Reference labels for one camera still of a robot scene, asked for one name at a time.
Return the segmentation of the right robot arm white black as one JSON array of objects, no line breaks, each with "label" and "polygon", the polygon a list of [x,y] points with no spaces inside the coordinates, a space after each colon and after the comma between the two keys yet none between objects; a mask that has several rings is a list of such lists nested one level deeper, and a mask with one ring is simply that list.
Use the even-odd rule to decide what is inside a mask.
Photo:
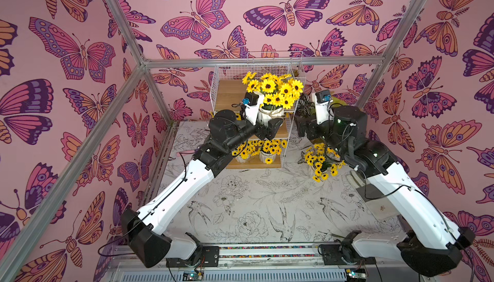
[{"label": "right robot arm white black", "polygon": [[455,269],[475,239],[436,208],[408,176],[395,154],[383,143],[366,137],[367,114],[357,107],[330,109],[315,105],[316,114],[296,118],[298,135],[321,139],[324,149],[333,149],[341,160],[374,186],[410,226],[406,236],[394,240],[386,234],[349,233],[340,244],[346,263],[365,258],[404,262],[425,277]]}]

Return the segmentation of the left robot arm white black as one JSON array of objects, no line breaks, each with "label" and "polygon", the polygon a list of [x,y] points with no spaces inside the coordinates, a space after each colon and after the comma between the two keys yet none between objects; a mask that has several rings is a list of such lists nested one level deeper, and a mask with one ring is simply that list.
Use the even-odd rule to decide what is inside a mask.
[{"label": "left robot arm white black", "polygon": [[251,136],[261,140],[275,138],[282,118],[258,121],[257,116],[237,120],[231,110],[222,110],[209,121],[210,134],[198,148],[183,172],[157,197],[120,216],[122,239],[146,268],[164,259],[181,259],[197,264],[202,245],[191,234],[172,234],[166,230],[176,214],[205,185],[216,178],[233,160],[232,152]]}]

